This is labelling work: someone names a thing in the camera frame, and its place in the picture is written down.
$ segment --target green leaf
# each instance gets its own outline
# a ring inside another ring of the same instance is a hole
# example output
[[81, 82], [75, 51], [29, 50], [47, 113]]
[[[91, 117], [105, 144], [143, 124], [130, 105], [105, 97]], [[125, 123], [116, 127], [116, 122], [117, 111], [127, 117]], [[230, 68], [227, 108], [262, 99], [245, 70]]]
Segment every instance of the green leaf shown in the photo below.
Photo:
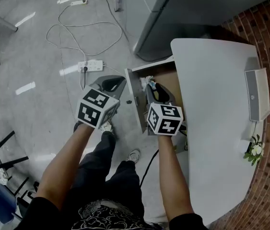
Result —
[[254, 143], [256, 143], [256, 139], [255, 139], [255, 137], [254, 137], [254, 136], [252, 136], [252, 139], [254, 139]]
[[256, 162], [256, 158], [252, 161], [252, 166], [255, 164], [255, 162]]

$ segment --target forearm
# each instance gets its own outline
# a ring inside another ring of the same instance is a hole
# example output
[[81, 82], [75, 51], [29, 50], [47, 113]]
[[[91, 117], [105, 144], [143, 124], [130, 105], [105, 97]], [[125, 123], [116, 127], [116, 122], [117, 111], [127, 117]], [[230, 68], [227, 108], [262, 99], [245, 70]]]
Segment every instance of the forearm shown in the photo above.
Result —
[[42, 175], [37, 197], [44, 197], [61, 209], [93, 128], [80, 125]]
[[193, 213], [189, 189], [173, 149], [171, 138], [159, 136], [160, 189], [168, 220]]

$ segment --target person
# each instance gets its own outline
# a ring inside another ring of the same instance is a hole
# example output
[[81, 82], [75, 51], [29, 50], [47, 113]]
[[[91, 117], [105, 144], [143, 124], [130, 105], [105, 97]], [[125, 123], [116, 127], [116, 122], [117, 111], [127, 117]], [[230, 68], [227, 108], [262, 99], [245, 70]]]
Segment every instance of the person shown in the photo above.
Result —
[[[75, 125], [71, 138], [44, 171], [36, 197], [17, 230], [162, 229], [143, 219], [140, 180], [135, 171], [138, 149], [106, 181], [116, 144], [110, 122], [101, 127], [100, 143], [80, 162], [93, 130], [86, 124]], [[192, 209], [171, 137], [158, 136], [158, 144], [160, 189], [170, 230], [206, 229]]]

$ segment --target shiny tile floor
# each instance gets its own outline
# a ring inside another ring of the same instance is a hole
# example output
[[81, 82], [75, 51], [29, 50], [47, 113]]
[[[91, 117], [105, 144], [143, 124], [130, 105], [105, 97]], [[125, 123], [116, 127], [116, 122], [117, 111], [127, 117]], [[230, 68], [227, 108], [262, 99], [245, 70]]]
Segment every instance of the shiny tile floor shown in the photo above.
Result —
[[[59, 152], [73, 132], [75, 109], [81, 93], [79, 73], [62, 74], [83, 61], [77, 50], [59, 49], [46, 41], [50, 26], [58, 23], [58, 16], [73, 0], [0, 0], [0, 16], [12, 24], [23, 22], [14, 33], [0, 26], [0, 140], [12, 130], [15, 136], [0, 150], [0, 158], [9, 161], [22, 156], [28, 161], [8, 170], [12, 179], [8, 186], [16, 187], [29, 176], [31, 187], [34, 180], [40, 181], [48, 163]], [[89, 0], [88, 5], [68, 8], [61, 16], [65, 24], [85, 24], [97, 21], [112, 21], [104, 0]], [[90, 54], [109, 46], [119, 36], [119, 29], [108, 24], [85, 28], [71, 28], [81, 48]], [[64, 28], [54, 27], [49, 39], [61, 46], [76, 46]], [[106, 52], [89, 59], [101, 59], [107, 65], [124, 72], [146, 63], [133, 56], [123, 35], [121, 40]], [[87, 74], [87, 84], [99, 76], [116, 74], [104, 68], [102, 72]], [[33, 83], [35, 87], [21, 94], [16, 90]], [[118, 164], [125, 160], [134, 148], [141, 150], [137, 173], [142, 178], [146, 166], [157, 150], [156, 137], [148, 137], [138, 129], [133, 106], [126, 104], [129, 90], [126, 86], [121, 96], [121, 106], [113, 118], [119, 137], [112, 160], [110, 177]], [[95, 131], [83, 156], [94, 149], [101, 133]], [[158, 157], [153, 161], [142, 186], [142, 200], [145, 205], [145, 219], [160, 222], [164, 209], [159, 190]]]

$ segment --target white cable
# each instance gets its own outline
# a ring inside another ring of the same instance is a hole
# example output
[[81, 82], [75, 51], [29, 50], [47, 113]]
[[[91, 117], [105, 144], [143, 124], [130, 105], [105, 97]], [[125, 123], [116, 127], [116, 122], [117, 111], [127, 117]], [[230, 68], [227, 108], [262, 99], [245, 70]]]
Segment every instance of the white cable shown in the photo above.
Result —
[[[121, 39], [122, 34], [123, 34], [123, 30], [122, 30], [121, 26], [120, 26], [118, 23], [116, 24], [116, 23], [109, 22], [109, 21], [101, 21], [101, 22], [94, 22], [94, 23], [83, 24], [83, 25], [65, 25], [65, 24], [62, 24], [61, 21], [60, 21], [60, 17], [61, 17], [61, 15], [65, 12], [65, 10], [66, 10], [68, 7], [70, 7], [70, 6], [71, 6], [71, 5], [67, 6], [67, 7], [60, 13], [60, 15], [58, 16], [58, 22], [59, 22], [59, 24], [55, 24], [55, 25], [51, 26], [50, 29], [49, 29], [48, 32], [47, 32], [46, 40], [47, 40], [51, 45], [53, 45], [53, 46], [55, 46], [55, 47], [57, 47], [57, 48], [68, 48], [68, 49], [76, 49], [76, 50], [79, 50], [79, 51], [81, 51], [81, 53], [83, 54], [84, 61], [86, 61], [86, 55], [88, 55], [88, 56], [97, 56], [97, 55], [100, 55], [100, 54], [104, 53], [106, 50], [108, 50], [110, 47], [112, 47], [114, 44], [116, 44], [116, 43]], [[117, 27], [120, 29], [120, 36], [119, 36], [119, 38], [118, 38], [115, 42], [113, 42], [109, 47], [105, 48], [104, 50], [102, 50], [102, 51], [99, 52], [99, 53], [96, 53], [96, 54], [88, 54], [88, 53], [85, 53], [85, 52], [81, 49], [81, 47], [79, 46], [79, 43], [77, 42], [75, 36], [71, 33], [71, 31], [70, 31], [67, 27], [82, 27], [82, 26], [89, 26], [89, 25], [95, 25], [95, 24], [100, 24], [100, 23], [108, 23], [108, 24], [113, 24], [113, 25], [117, 26]], [[48, 33], [49, 33], [50, 30], [51, 30], [54, 26], [56, 26], [56, 25], [57, 25], [57, 26], [62, 26], [63, 28], [65, 28], [65, 29], [71, 34], [73, 40], [75, 41], [75, 43], [76, 43], [77, 46], [78, 46], [77, 48], [76, 48], [76, 47], [67, 47], [67, 46], [58, 46], [58, 45], [56, 45], [56, 44], [54, 44], [54, 43], [52, 43], [52, 42], [49, 41], [49, 39], [47, 38], [47, 37], [48, 37]], [[112, 68], [112, 67], [106, 66], [106, 65], [104, 65], [104, 66], [105, 66], [105, 67], [108, 67], [108, 68], [110, 68], [110, 69], [112, 69], [112, 70], [114, 70], [114, 71], [116, 71], [117, 73], [119, 73], [119, 74], [121, 74], [122, 76], [125, 77], [125, 75], [122, 74], [121, 72], [119, 72], [118, 70], [116, 70], [116, 69], [114, 69], [114, 68]], [[80, 73], [80, 86], [81, 86], [81, 89], [83, 90], [83, 87], [82, 87], [82, 75], [81, 75], [81, 73]]]
[[103, 65], [103, 66], [104, 66], [104, 67], [108, 67], [108, 68], [110, 68], [110, 69], [116, 71], [117, 73], [121, 74], [123, 77], [126, 78], [126, 76], [125, 76], [124, 74], [122, 74], [121, 72], [119, 72], [118, 70], [116, 70], [116, 69], [114, 69], [114, 68], [112, 68], [112, 67], [106, 66], [106, 65]]

